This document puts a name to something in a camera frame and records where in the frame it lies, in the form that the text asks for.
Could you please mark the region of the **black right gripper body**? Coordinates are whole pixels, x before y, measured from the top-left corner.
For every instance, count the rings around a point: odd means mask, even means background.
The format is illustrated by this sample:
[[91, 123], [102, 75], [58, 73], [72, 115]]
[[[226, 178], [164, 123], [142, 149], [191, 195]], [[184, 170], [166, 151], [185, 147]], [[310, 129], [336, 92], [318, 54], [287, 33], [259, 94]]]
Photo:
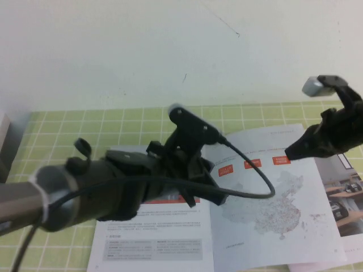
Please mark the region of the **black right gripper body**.
[[327, 109], [321, 117], [321, 155], [342, 154], [362, 144], [362, 102], [349, 109]]

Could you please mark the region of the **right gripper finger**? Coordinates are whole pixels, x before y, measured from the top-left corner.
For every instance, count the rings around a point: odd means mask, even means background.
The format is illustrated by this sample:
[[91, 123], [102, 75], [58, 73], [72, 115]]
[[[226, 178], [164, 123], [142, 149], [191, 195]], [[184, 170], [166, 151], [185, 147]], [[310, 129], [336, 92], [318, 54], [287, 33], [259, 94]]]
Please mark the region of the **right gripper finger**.
[[328, 140], [319, 125], [312, 125], [288, 148], [286, 154], [328, 154]]
[[337, 151], [328, 138], [318, 134], [305, 132], [296, 142], [285, 149], [289, 160], [304, 158], [328, 158]]

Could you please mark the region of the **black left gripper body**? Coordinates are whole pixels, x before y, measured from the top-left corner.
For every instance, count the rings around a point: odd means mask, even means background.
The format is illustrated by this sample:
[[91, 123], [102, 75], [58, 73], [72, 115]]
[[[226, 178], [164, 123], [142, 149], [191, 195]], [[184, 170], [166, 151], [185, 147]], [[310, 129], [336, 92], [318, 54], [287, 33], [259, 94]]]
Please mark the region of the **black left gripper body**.
[[[197, 173], [197, 158], [201, 158], [202, 143], [184, 132], [173, 132], [165, 144], [151, 141], [146, 149], [147, 155], [157, 160], [153, 175], [170, 179], [181, 179], [195, 182]], [[145, 202], [164, 197], [170, 193], [182, 196], [182, 186], [165, 184], [163, 181], [148, 184]]]

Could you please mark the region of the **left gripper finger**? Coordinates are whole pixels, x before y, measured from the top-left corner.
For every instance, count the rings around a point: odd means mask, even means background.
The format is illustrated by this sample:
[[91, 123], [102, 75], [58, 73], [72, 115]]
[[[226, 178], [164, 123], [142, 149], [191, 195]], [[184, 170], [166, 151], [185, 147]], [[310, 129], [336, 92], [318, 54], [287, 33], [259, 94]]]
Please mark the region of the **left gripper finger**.
[[197, 158], [197, 173], [195, 181], [202, 184], [201, 189], [197, 189], [195, 196], [208, 200], [217, 206], [223, 205], [226, 201], [227, 194], [221, 193], [213, 177], [210, 175], [214, 164], [204, 158]]
[[197, 189], [192, 185], [183, 185], [182, 186], [182, 197], [185, 202], [188, 204], [190, 208], [196, 206], [195, 196], [197, 193]]

